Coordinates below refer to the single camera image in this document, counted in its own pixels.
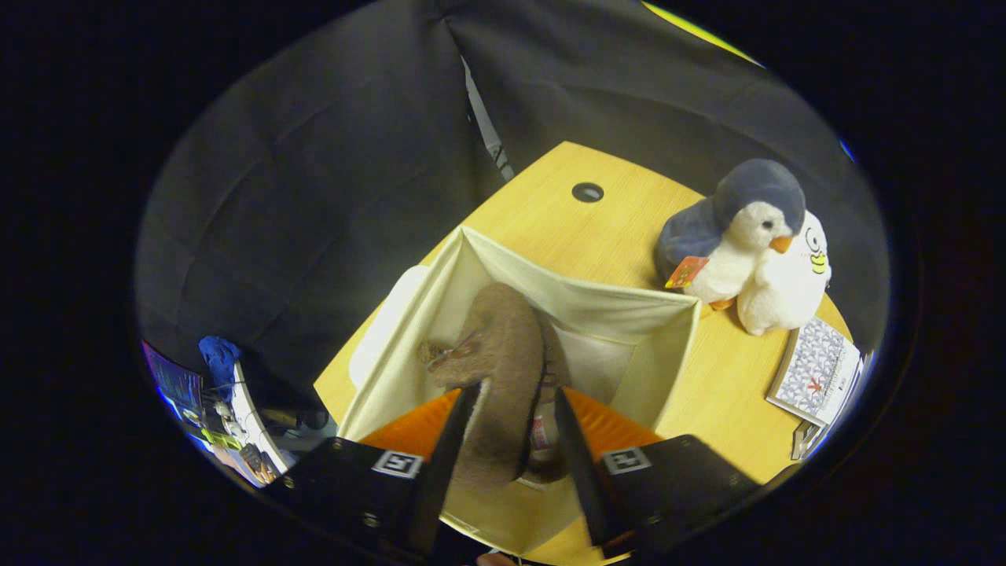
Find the stuffed animal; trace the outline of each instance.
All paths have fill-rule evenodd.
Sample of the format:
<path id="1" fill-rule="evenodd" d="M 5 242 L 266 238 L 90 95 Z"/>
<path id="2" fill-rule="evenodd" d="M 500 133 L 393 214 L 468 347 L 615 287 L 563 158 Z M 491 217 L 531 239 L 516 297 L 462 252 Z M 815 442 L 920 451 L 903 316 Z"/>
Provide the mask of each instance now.
<path id="1" fill-rule="evenodd" d="M 768 248 L 785 252 L 804 223 L 806 200 L 786 167 L 750 159 L 733 168 L 709 197 L 672 215 L 655 249 L 657 271 L 667 280 L 689 255 L 708 257 L 681 293 L 715 310 L 733 305 Z"/>
<path id="2" fill-rule="evenodd" d="M 532 438 L 541 435 L 533 426 L 536 416 L 554 429 L 554 389 L 568 385 L 551 324 L 518 292 L 493 282 L 476 296 L 461 337 L 454 348 L 430 341 L 420 346 L 434 384 L 450 390 L 482 382 L 452 482 L 485 491 L 525 474 L 538 483 L 554 481 L 563 474 L 554 439 L 542 445 Z"/>
<path id="3" fill-rule="evenodd" d="M 785 253 L 763 253 L 737 299 L 740 324 L 756 337 L 807 325 L 821 307 L 831 272 L 821 220 L 808 211 L 801 236 Z"/>

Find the penguin plush toy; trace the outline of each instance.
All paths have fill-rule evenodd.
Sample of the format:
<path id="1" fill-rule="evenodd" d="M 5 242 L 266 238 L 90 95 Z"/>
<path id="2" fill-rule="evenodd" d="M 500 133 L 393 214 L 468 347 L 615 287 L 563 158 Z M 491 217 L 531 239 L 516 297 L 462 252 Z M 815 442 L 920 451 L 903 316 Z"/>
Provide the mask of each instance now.
<path id="1" fill-rule="evenodd" d="M 763 252 L 737 298 L 740 324 L 756 337 L 807 325 L 821 307 L 831 272 L 824 227 L 808 210 L 801 236 L 785 253 Z"/>
<path id="2" fill-rule="evenodd" d="M 687 256 L 708 257 L 681 293 L 714 310 L 727 309 L 767 249 L 786 252 L 806 212 L 800 183 L 785 166 L 749 159 L 733 168 L 709 197 L 664 224 L 655 257 L 667 280 Z"/>

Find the wooden table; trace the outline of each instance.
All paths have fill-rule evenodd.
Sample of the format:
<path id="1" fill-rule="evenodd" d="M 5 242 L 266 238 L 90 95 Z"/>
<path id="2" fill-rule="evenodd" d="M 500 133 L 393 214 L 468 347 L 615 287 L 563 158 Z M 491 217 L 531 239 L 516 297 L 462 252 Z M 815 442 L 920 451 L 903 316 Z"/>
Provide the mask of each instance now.
<path id="1" fill-rule="evenodd" d="M 600 185 L 604 197 L 590 203 L 575 199 L 571 190 L 579 182 Z M 660 229 L 671 214 L 701 198 L 653 171 L 564 142 L 462 223 L 561 274 L 660 290 L 662 281 L 653 263 Z M 429 264 L 443 244 L 442 240 L 421 262 Z M 315 382 L 337 422 L 356 394 L 349 380 L 349 360 L 376 313 Z M 827 297 L 818 317 L 851 340 Z M 765 400 L 788 337 L 782 331 L 751 337 L 741 328 L 735 308 L 723 312 L 703 308 L 692 351 L 657 433 L 665 438 L 694 434 L 763 484 L 793 463 L 793 431 L 800 419 Z M 525 558 L 551 564 L 602 562 L 601 553 L 590 547 L 582 518 Z"/>

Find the penguin beak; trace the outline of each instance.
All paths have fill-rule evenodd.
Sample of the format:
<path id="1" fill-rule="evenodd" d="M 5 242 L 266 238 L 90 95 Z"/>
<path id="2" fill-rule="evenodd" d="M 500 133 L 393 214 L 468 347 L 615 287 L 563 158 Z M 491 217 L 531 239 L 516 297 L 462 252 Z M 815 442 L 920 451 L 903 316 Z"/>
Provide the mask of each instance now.
<path id="1" fill-rule="evenodd" d="M 790 243 L 793 243 L 792 237 L 776 237 L 769 242 L 769 246 L 780 253 L 785 253 L 790 248 Z"/>

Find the white plush toy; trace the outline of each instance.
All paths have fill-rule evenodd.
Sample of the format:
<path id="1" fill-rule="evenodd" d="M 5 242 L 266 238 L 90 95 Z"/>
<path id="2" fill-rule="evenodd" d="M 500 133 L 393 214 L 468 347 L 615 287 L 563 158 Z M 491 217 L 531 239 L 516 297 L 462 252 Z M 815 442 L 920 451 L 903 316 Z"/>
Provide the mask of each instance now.
<path id="1" fill-rule="evenodd" d="M 830 279 L 824 228 L 808 210 L 800 235 L 785 253 L 769 249 L 759 257 L 737 298 L 740 324 L 756 337 L 772 329 L 799 329 L 817 314 Z"/>

